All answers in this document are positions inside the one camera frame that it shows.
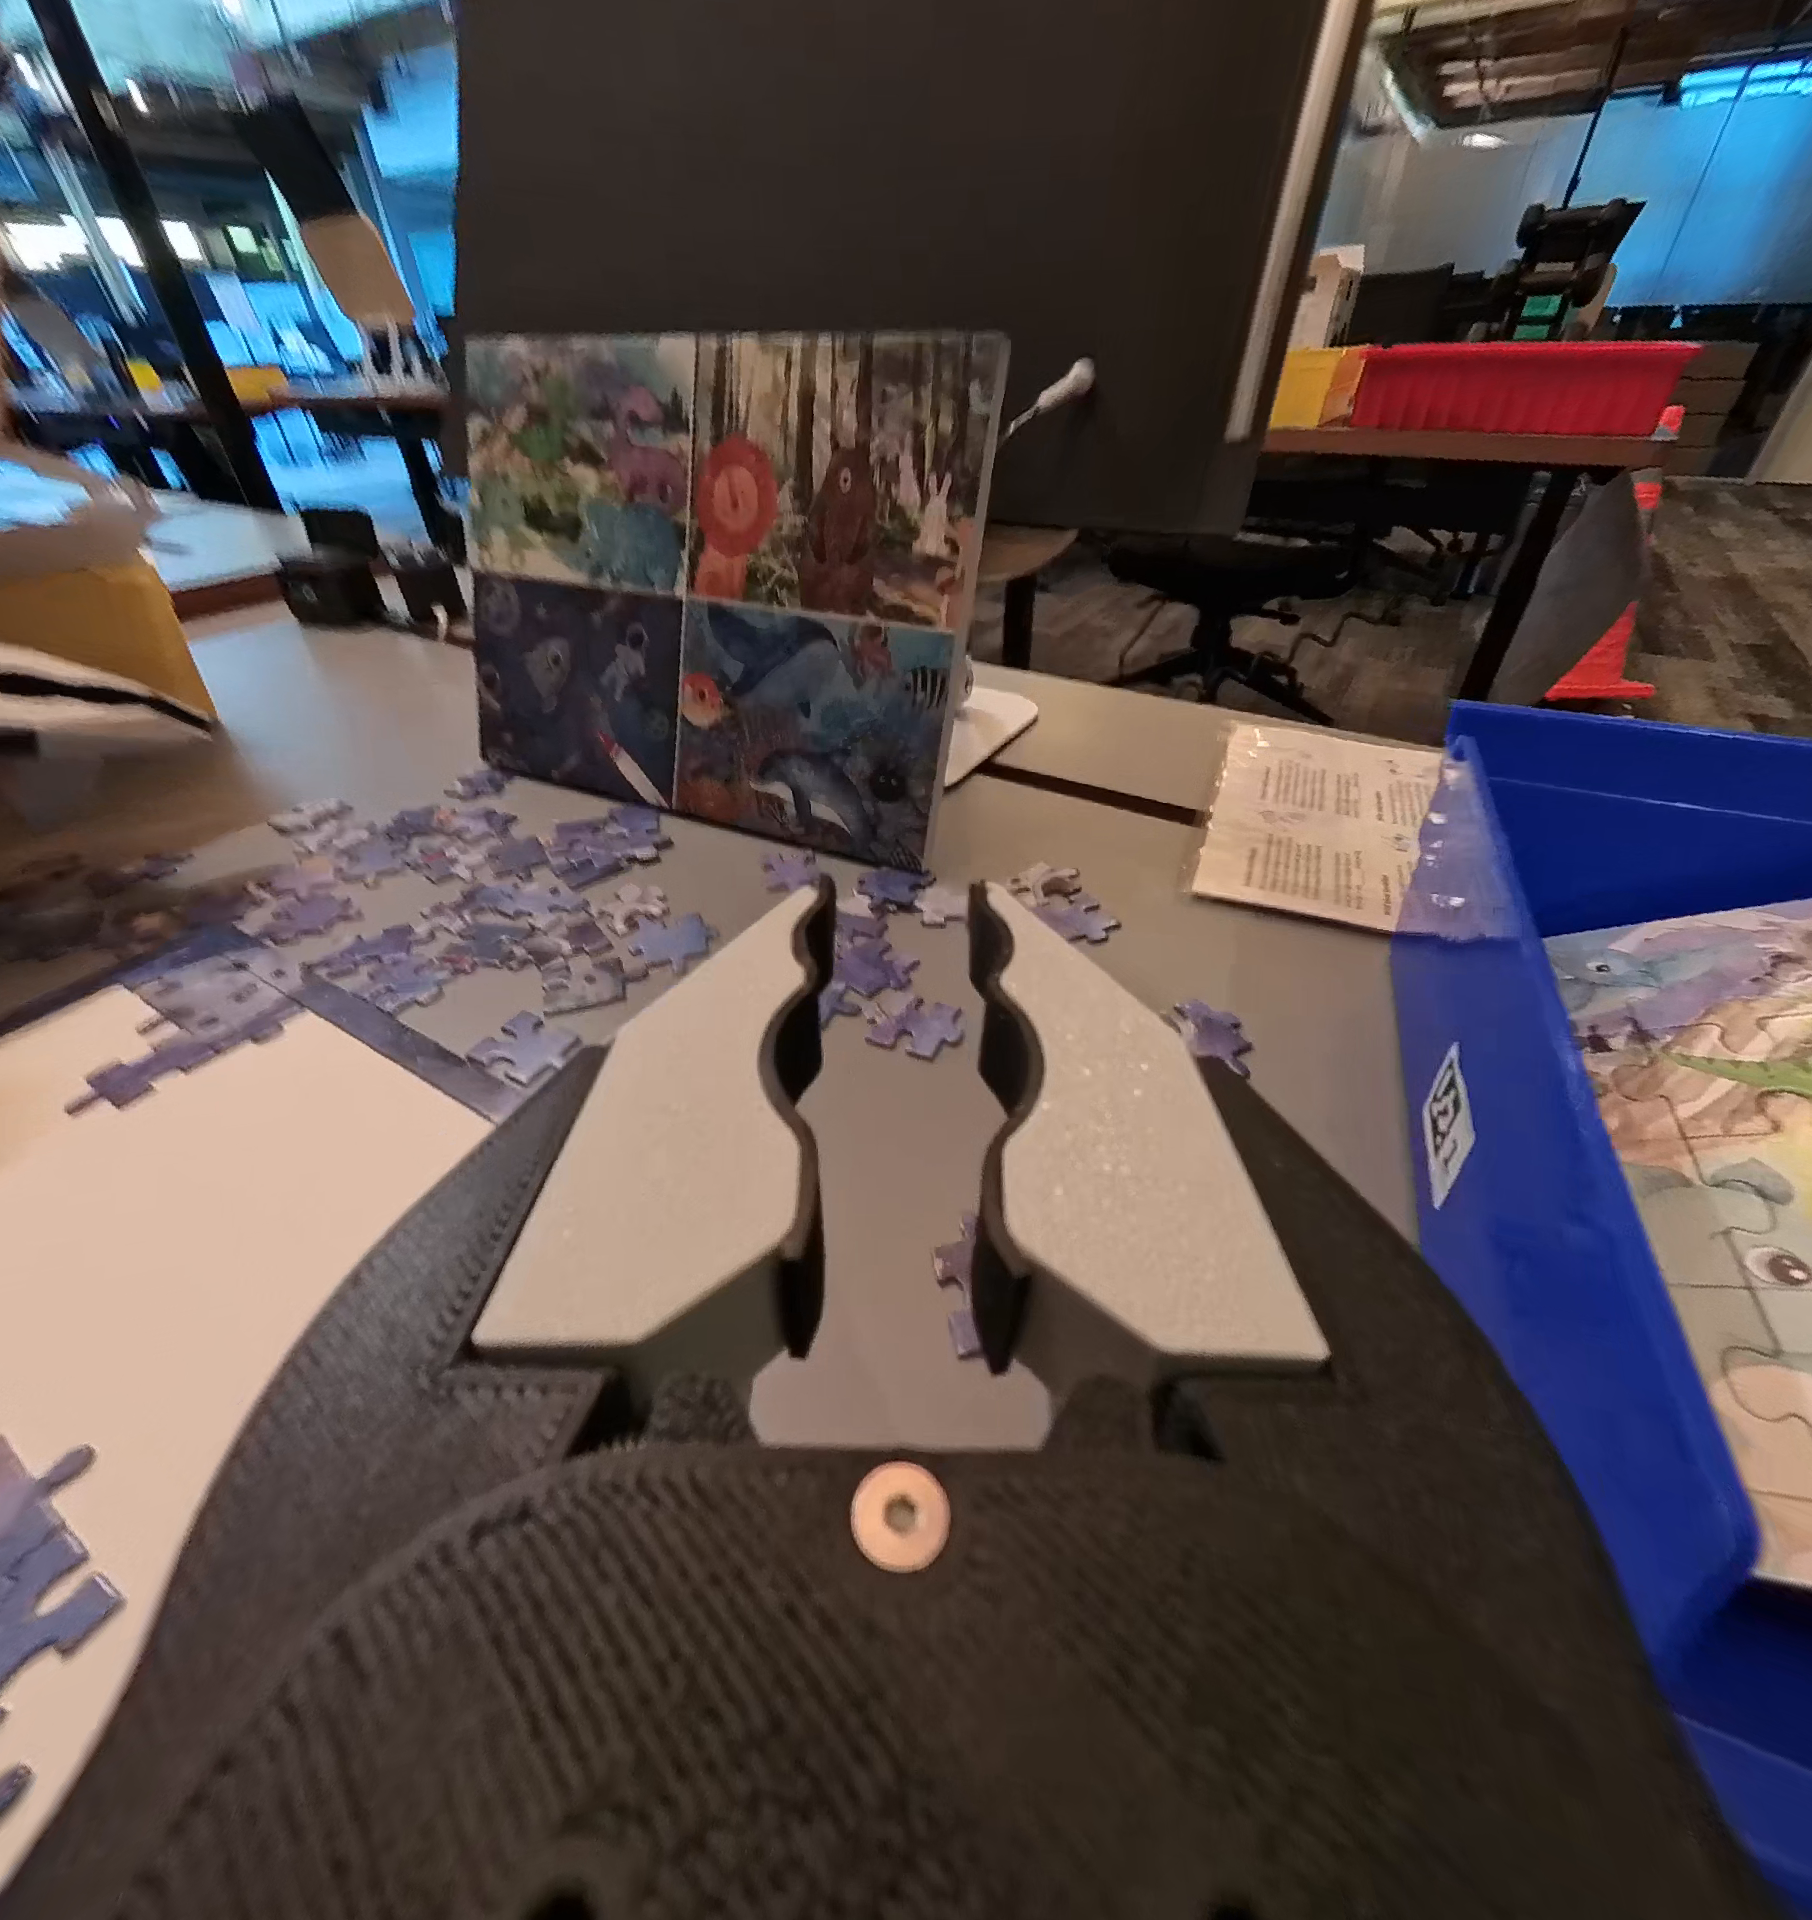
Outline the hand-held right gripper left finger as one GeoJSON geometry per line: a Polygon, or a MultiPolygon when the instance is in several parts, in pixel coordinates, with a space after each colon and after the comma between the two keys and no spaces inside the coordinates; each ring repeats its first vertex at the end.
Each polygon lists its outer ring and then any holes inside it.
{"type": "Polygon", "coordinates": [[[484,1355],[773,1362],[823,1323],[823,1072],[837,887],[787,895],[634,1014],[472,1327],[484,1355]]]}

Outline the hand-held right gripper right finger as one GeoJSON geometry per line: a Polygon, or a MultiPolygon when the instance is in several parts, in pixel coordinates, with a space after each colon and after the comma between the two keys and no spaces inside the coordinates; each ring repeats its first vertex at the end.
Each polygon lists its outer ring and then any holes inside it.
{"type": "Polygon", "coordinates": [[[992,1373],[1316,1374],[1295,1263],[1178,1031],[996,881],[967,902],[982,1165],[969,1302],[992,1373]]]}

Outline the heap of loose puzzle pieces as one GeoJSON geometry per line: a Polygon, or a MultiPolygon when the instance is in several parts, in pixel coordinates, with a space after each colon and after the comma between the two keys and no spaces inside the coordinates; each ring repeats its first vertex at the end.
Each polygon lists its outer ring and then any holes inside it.
{"type": "MultiPolygon", "coordinates": [[[[343,834],[350,819],[338,810],[322,808],[298,821],[324,827],[318,866],[261,877],[231,926],[263,930],[308,955],[397,922],[507,923],[524,947],[527,962],[489,965],[448,1005],[410,1015],[439,1041],[469,1043],[514,1009],[540,1009],[607,1048],[627,1019],[723,950],[699,914],[670,915],[662,888],[633,872],[636,858],[665,844],[645,808],[562,823],[548,836],[489,843],[450,836],[451,827],[510,825],[507,813],[487,808],[416,810],[357,838],[343,834]]],[[[769,874],[782,887],[775,903],[821,879],[810,856],[777,856],[769,874]]],[[[960,1043],[960,1008],[926,1003],[909,984],[909,960],[889,947],[886,926],[870,914],[847,917],[837,902],[823,1019],[857,1012],[861,995],[894,993],[894,1005],[873,1014],[870,1041],[906,1043],[917,1054],[960,1043]]],[[[318,1362],[320,1335],[338,1334],[370,1345],[373,1378],[385,1382],[400,1378],[414,1345],[426,1355],[479,1353],[491,1368],[607,1368],[633,1385],[678,1371],[752,1378],[766,1362],[524,1361],[484,1355],[472,1345],[472,1327],[599,1065],[577,1063],[514,1117],[491,1123],[487,1141],[343,1277],[287,1362],[318,1362]]]]}

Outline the white puzzle mat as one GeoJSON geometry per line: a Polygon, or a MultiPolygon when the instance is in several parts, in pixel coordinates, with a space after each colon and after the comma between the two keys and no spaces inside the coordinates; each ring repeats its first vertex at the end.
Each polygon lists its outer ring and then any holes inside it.
{"type": "Polygon", "coordinates": [[[0,1889],[93,1757],[212,1479],[318,1309],[491,1123],[315,1014],[69,1112],[157,1017],[105,988],[0,1038],[0,1438],[23,1468],[95,1458],[54,1494],[120,1604],[0,1693],[0,1889]]]}

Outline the printed jigsaw puzzle box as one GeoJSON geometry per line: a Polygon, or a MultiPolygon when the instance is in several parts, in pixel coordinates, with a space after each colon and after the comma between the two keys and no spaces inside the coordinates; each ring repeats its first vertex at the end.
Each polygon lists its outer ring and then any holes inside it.
{"type": "Polygon", "coordinates": [[[926,869],[1009,362],[998,329],[472,334],[487,764],[926,869]]]}

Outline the joined pastel dinosaur puzzle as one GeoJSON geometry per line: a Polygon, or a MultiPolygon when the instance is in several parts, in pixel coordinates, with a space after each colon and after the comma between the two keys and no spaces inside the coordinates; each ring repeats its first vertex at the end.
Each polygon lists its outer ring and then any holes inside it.
{"type": "Polygon", "coordinates": [[[1812,898],[1546,941],[1590,1090],[1757,1521],[1812,1592],[1812,898]]]}

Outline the bagged instruction sheet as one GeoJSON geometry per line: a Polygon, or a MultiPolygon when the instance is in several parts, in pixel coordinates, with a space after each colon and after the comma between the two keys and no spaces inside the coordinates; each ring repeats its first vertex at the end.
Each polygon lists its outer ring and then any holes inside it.
{"type": "Polygon", "coordinates": [[[1188,893],[1391,934],[1440,781],[1436,748],[1234,716],[1188,893]]]}

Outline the joined dark blue border pieces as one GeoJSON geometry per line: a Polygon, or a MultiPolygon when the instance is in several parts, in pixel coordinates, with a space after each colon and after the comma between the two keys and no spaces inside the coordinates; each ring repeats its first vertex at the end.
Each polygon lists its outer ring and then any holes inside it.
{"type": "Polygon", "coordinates": [[[142,1048],[87,1069],[67,1117],[126,1112],[163,1082],[287,1037],[314,1017],[489,1123],[504,1123],[605,1043],[540,1009],[514,1009],[469,1043],[448,1043],[410,1015],[434,1012],[500,962],[527,962],[507,923],[397,922],[341,947],[295,952],[263,930],[212,929],[121,971],[146,1009],[142,1048]]]}

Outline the blue plastic bin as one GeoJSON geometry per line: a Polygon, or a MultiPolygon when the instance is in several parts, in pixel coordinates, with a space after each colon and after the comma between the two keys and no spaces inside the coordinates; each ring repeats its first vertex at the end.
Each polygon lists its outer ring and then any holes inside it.
{"type": "Polygon", "coordinates": [[[1812,1595],[1757,1515],[1542,936],[1812,895],[1812,740],[1458,702],[1393,939],[1427,1259],[1517,1378],[1738,1837],[1812,1916],[1812,1595]]]}

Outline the white monitor stand base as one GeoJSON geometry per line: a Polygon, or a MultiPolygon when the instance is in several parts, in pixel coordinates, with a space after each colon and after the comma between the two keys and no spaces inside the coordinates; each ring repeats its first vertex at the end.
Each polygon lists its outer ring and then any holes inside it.
{"type": "Polygon", "coordinates": [[[1038,701],[1017,689],[992,683],[986,669],[967,658],[960,692],[942,744],[942,789],[951,790],[1002,754],[1022,735],[1038,725],[1038,701]]]}

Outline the black office chair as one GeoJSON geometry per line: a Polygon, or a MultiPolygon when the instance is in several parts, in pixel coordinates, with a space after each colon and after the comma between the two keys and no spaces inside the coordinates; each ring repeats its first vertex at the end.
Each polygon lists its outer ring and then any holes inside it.
{"type": "Polygon", "coordinates": [[[1370,571],[1372,539],[1275,539],[1238,534],[1210,539],[1116,539],[1104,563],[1116,581],[1152,593],[1159,601],[1196,613],[1188,645],[1161,658],[1125,668],[1110,679],[1128,690],[1171,689],[1182,679],[1200,686],[1217,704],[1225,683],[1237,683],[1302,723],[1334,728],[1302,686],[1299,668],[1274,653],[1234,640],[1241,618],[1299,624],[1279,603],[1320,603],[1357,589],[1370,571]]]}

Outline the orange traffic cone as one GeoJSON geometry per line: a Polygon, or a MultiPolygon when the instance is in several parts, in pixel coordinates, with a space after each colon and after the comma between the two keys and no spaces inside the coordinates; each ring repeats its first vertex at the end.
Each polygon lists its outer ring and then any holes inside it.
{"type": "MultiPolygon", "coordinates": [[[[1635,472],[1644,563],[1641,589],[1650,589],[1654,579],[1656,526],[1667,481],[1667,467],[1640,467],[1635,472]]],[[[1599,709],[1654,702],[1659,692],[1657,683],[1635,668],[1636,633],[1640,599],[1633,599],[1590,649],[1542,695],[1542,706],[1599,709]]]]}

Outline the wooden table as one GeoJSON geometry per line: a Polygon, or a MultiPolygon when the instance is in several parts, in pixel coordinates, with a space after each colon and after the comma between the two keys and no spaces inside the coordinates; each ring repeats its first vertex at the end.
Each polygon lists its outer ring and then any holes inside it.
{"type": "Polygon", "coordinates": [[[1490,549],[1498,578],[1456,696],[1531,706],[1640,607],[1647,574],[1641,484],[1679,438],[1487,431],[1270,429],[1249,515],[1458,539],[1470,589],[1490,549]]]}

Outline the yellow plastic bin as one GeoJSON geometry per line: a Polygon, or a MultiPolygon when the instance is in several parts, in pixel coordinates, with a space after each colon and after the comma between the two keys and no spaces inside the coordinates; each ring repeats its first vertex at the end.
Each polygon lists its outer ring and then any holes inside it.
{"type": "Polygon", "coordinates": [[[1288,349],[1267,431],[1341,428],[1351,421],[1373,349],[1288,349]]]}

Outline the red plastic bin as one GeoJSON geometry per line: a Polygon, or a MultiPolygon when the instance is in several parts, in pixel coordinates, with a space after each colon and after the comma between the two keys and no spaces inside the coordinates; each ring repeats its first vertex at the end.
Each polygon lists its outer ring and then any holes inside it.
{"type": "Polygon", "coordinates": [[[1353,429],[1650,438],[1697,342],[1482,342],[1370,349],[1353,429]]]}

